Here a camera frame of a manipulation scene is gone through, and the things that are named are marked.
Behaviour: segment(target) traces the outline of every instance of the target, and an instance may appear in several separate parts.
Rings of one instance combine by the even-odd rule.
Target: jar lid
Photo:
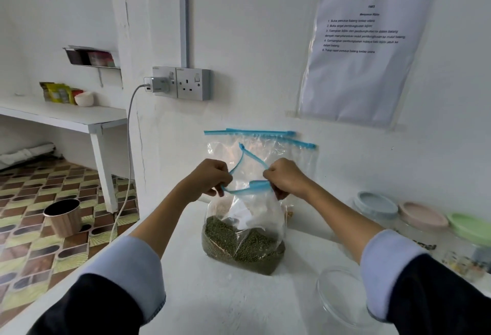
[[[445,216],[433,208],[415,202],[404,202],[400,209],[401,219],[419,230],[438,232],[448,227]]]
[[[334,266],[322,271],[317,292],[325,310],[345,326],[370,329],[377,325],[367,309],[367,296],[361,278],[347,267]]]
[[[378,193],[359,192],[354,199],[354,204],[362,214],[370,219],[393,220],[397,218],[397,205]]]
[[[448,215],[448,220],[459,237],[478,245],[491,246],[491,224],[487,221],[460,213]]]

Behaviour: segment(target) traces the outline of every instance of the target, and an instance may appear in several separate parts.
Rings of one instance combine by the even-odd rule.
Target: white table
[[[192,203],[181,216],[162,259],[167,302],[140,334],[311,335],[307,308],[318,274],[328,266],[356,264],[342,254],[336,243],[290,229],[285,258],[273,276],[214,261],[201,248],[206,207],[203,202]],[[75,282],[78,270],[5,325],[2,335],[26,333]],[[97,310],[113,304],[105,298]],[[378,333],[395,335],[397,331],[392,325],[382,325]]]
[[[42,97],[9,96],[0,97],[0,114],[88,133],[92,140],[107,212],[117,211],[118,204],[114,194],[113,180],[104,161],[103,133],[105,128],[127,123],[124,109],[104,106],[83,108],[71,104],[45,102]]]

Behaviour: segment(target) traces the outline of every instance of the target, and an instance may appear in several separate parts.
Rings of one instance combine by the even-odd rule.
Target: dark sleeve
[[[117,284],[84,274],[49,308],[28,335],[138,334],[143,314],[134,299]]]
[[[387,320],[400,335],[489,334],[491,299],[429,255],[420,255],[397,278]]]

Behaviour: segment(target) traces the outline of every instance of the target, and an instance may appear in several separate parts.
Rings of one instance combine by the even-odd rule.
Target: tiled floor
[[[113,183],[120,208],[128,180]],[[82,202],[83,228],[59,238],[43,210],[68,198]],[[138,219],[132,184],[118,235]],[[0,327],[107,246],[113,224],[97,171],[56,158],[0,171]]]

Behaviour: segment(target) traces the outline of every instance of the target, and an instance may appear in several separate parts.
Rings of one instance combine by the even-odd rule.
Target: pink lid
[[[415,202],[404,202],[399,208],[403,221],[425,232],[435,232],[448,227],[447,218],[433,208]]]

